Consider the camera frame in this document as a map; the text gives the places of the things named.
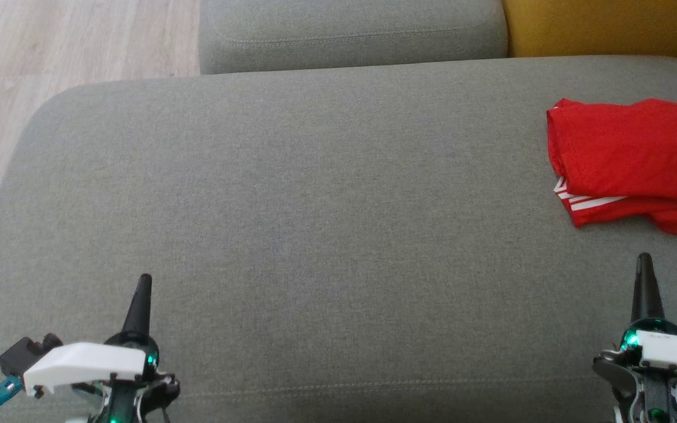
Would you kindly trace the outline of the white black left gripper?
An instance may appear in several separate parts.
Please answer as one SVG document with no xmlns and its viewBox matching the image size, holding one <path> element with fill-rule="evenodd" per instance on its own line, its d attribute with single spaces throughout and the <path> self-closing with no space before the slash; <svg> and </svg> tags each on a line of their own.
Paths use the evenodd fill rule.
<svg viewBox="0 0 677 423">
<path fill-rule="evenodd" d="M 160 410 L 168 422 L 167 407 L 180 396 L 174 373 L 159 370 L 160 350 L 149 335 L 152 276 L 139 277 L 123 323 L 123 332 L 103 344 L 79 342 L 45 354 L 22 377 L 26 394 L 69 386 L 99 397 L 96 414 L 88 422 L 145 422 Z"/>
</svg>

